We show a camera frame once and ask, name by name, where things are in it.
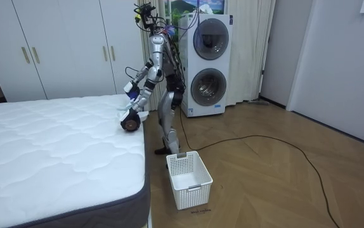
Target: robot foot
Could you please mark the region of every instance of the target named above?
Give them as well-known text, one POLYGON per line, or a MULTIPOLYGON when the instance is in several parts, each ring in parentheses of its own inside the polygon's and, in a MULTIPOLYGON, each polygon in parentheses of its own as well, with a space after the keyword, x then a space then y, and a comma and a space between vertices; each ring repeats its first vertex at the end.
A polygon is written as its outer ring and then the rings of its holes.
POLYGON ((156 155, 171 155, 172 153, 171 153, 171 150, 170 149, 168 149, 166 146, 164 146, 163 148, 161 148, 161 149, 156 149, 155 151, 154 151, 154 153, 156 154, 156 155))

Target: herringbone parquet floor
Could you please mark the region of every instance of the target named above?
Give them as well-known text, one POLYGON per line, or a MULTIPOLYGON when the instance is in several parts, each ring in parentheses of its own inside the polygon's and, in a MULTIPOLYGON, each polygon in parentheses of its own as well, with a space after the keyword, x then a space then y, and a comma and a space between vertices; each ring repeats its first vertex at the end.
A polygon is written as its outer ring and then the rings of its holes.
MULTIPOLYGON (((174 126, 189 148, 177 111, 174 126)), ((344 228, 364 228, 364 144, 276 106, 238 104, 223 115, 187 119, 190 145, 200 148, 251 134, 277 137, 305 151, 322 175, 331 212, 344 228)), ((172 195, 157 114, 145 122, 154 228, 335 227, 318 176, 300 151, 252 137, 199 151, 214 182, 209 204, 178 211, 172 195)))

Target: white wardrobe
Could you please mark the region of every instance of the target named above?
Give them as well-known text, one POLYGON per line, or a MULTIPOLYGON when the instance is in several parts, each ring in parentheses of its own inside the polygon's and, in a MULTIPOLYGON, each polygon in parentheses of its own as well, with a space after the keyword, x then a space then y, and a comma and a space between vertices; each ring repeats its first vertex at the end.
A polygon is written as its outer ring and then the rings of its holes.
POLYGON ((144 64, 136 2, 0 0, 0 86, 6 99, 123 93, 125 67, 144 64))

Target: quilted mattress surface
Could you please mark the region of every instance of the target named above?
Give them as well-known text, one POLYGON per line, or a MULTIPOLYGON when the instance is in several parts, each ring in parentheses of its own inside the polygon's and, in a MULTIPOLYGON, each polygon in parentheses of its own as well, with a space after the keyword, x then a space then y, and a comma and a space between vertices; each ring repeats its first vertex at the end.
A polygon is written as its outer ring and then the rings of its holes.
POLYGON ((0 104, 0 227, 100 205, 145 182, 143 128, 119 124, 127 96, 0 104))

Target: white curtain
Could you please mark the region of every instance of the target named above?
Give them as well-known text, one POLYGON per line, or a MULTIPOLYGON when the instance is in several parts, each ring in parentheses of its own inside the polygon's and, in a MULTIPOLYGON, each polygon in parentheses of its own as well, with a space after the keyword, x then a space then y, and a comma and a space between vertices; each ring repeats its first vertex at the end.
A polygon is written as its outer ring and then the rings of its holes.
POLYGON ((226 0, 233 15, 227 105, 258 98, 275 0, 226 0))

